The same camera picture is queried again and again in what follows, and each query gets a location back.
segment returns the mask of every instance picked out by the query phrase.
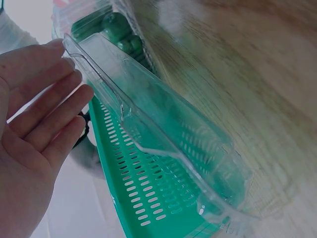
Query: green plastic basket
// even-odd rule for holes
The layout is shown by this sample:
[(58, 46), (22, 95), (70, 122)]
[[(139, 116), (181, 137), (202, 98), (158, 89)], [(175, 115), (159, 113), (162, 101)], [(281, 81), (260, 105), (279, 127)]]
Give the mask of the green plastic basket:
[[(199, 189), (175, 159), (140, 151), (97, 98), (89, 108), (101, 164), (128, 238), (209, 238), (218, 231), (197, 213)], [(165, 173), (161, 162), (174, 174)]]

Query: plastic clamshell packaging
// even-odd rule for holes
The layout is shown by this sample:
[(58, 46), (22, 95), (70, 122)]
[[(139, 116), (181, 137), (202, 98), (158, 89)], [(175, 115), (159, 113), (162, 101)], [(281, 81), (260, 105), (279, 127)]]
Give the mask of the plastic clamshell packaging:
[(242, 230), (252, 219), (244, 213), (252, 172), (230, 137), (102, 34), (80, 43), (66, 34), (64, 44), (136, 146), (181, 163), (200, 189), (198, 213)]

